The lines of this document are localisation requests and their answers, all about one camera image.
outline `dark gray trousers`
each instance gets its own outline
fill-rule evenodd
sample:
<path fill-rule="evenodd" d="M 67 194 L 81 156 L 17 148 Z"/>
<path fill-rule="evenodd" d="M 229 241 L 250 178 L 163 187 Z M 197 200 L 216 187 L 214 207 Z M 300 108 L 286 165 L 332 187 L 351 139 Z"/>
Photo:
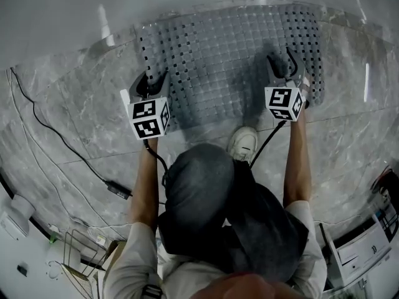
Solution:
<path fill-rule="evenodd" d="M 166 198 L 158 223 L 168 253 L 270 281 L 286 282 L 294 273 L 308 231 L 255 183 L 247 163 L 214 145 L 195 146 L 167 172 Z M 225 218 L 231 227 L 222 228 Z"/>

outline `shirt sleeve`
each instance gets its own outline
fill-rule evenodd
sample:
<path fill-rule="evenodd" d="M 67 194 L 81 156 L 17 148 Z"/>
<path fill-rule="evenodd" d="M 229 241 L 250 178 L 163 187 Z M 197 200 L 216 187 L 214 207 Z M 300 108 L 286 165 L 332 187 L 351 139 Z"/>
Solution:
<path fill-rule="evenodd" d="M 164 298 L 156 266 L 153 231 L 141 222 L 132 224 L 126 246 L 105 281 L 105 299 Z"/>
<path fill-rule="evenodd" d="M 292 281 L 294 288 L 309 298 L 322 297 L 325 281 L 327 279 L 327 265 L 320 245 L 317 243 L 314 221 L 307 201 L 296 201 L 286 207 L 309 230 L 304 253 L 299 260 L 299 265 Z"/>

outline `perforated mat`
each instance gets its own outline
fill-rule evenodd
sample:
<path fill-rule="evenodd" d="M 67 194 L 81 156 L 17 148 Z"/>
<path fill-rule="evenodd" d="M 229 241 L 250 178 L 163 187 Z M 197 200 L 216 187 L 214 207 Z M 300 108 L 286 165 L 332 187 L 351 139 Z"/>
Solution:
<path fill-rule="evenodd" d="M 324 98 L 319 28 L 307 6 L 248 6 L 201 12 L 138 31 L 149 81 L 171 74 L 170 128 L 189 128 L 264 110 L 269 55 L 280 73 L 299 53 L 313 76 L 310 105 Z"/>

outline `white shoe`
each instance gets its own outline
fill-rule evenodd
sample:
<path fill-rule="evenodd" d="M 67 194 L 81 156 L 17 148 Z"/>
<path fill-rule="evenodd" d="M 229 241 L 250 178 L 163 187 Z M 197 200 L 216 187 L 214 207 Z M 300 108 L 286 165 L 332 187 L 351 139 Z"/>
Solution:
<path fill-rule="evenodd" d="M 238 161 L 251 163 L 257 150 L 257 133 L 254 128 L 239 128 L 231 138 L 228 153 Z"/>

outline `marker cube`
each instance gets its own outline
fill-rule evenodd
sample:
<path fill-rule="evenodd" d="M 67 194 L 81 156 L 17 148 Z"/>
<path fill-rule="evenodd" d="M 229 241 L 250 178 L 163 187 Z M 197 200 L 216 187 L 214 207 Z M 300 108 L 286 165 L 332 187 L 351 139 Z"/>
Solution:
<path fill-rule="evenodd" d="M 168 99 L 161 97 L 129 104 L 128 115 L 138 140 L 163 136 L 170 119 Z"/>
<path fill-rule="evenodd" d="M 297 87 L 265 87 L 266 108 L 278 120 L 297 121 L 304 99 Z"/>

